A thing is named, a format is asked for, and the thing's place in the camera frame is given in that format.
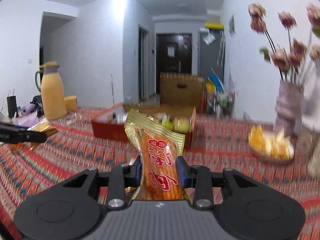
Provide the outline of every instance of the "white vase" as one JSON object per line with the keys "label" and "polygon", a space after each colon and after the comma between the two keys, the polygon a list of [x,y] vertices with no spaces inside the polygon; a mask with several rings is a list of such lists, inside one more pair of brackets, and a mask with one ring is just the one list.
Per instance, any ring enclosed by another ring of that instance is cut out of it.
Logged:
{"label": "white vase", "polygon": [[310,97],[306,98],[302,124],[311,131],[320,132],[320,60],[316,61],[315,83]]}

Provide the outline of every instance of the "yoga mat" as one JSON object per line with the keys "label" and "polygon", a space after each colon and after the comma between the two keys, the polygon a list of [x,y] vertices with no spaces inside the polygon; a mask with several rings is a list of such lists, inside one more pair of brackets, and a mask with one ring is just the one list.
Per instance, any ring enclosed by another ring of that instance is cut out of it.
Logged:
{"label": "yoga mat", "polygon": [[32,112],[34,112],[36,108],[37,108],[36,104],[30,104],[30,105],[25,106],[24,108],[22,108],[21,113],[22,113],[23,116],[26,116],[26,115],[31,114]]}

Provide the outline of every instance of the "open cardboard box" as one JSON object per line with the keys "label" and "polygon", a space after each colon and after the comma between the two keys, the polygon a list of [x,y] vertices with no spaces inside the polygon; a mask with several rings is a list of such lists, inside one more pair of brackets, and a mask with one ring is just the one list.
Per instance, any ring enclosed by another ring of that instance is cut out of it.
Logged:
{"label": "open cardboard box", "polygon": [[192,133],[196,120],[196,108],[192,106],[126,105],[122,103],[117,104],[92,118],[91,123],[94,136],[104,139],[127,142],[128,138],[124,131],[124,125],[110,123],[110,117],[113,115],[113,113],[123,114],[125,112],[129,112],[131,108],[139,110],[139,112],[142,114],[166,113],[170,115],[172,119],[179,116],[187,118],[192,117],[190,132],[185,134],[186,138],[184,145],[184,148],[186,150],[190,149]]}

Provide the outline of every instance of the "pink flower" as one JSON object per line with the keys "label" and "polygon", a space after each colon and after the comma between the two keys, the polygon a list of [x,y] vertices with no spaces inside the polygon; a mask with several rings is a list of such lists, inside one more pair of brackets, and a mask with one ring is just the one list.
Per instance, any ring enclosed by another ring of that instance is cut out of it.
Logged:
{"label": "pink flower", "polygon": [[267,29],[266,23],[261,18],[252,18],[250,27],[257,33],[264,33]]}
{"label": "pink flower", "polygon": [[281,12],[281,13],[278,13],[278,15],[279,15],[279,19],[280,19],[282,25],[285,28],[290,29],[291,27],[297,25],[296,20],[292,17],[292,15],[290,13]]}
{"label": "pink flower", "polygon": [[310,4],[307,7],[307,11],[308,11],[308,19],[310,23],[314,28],[319,29],[320,28],[320,8],[313,4]]}
{"label": "pink flower", "polygon": [[309,52],[309,56],[312,60],[320,59],[320,46],[314,45]]}
{"label": "pink flower", "polygon": [[266,10],[259,3],[250,4],[248,11],[252,18],[262,18],[266,15]]}
{"label": "pink flower", "polygon": [[295,53],[292,53],[289,55],[288,60],[292,66],[298,68],[300,66],[302,58],[297,56]]}
{"label": "pink flower", "polygon": [[307,46],[304,45],[303,42],[293,39],[292,47],[293,47],[293,52],[297,57],[300,57],[301,59],[304,58],[304,55],[307,50]]}
{"label": "pink flower", "polygon": [[278,66],[281,71],[287,71],[289,69],[288,56],[284,49],[277,49],[276,53],[271,53],[270,56],[273,63]]}

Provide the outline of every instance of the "snack packet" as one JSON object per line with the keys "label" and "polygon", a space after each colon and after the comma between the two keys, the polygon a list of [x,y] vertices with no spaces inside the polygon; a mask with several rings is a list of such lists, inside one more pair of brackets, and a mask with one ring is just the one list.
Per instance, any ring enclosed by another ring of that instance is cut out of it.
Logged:
{"label": "snack packet", "polygon": [[176,158],[182,155],[185,136],[167,130],[134,109],[130,110],[124,127],[142,161],[140,187],[132,199],[188,199],[176,169]]}
{"label": "snack packet", "polygon": [[[36,132],[45,132],[47,137],[50,137],[58,132],[58,129],[50,126],[50,122],[44,118],[36,125],[28,128],[28,130],[36,131]],[[30,149],[34,150],[38,147],[39,143],[30,143]]]}

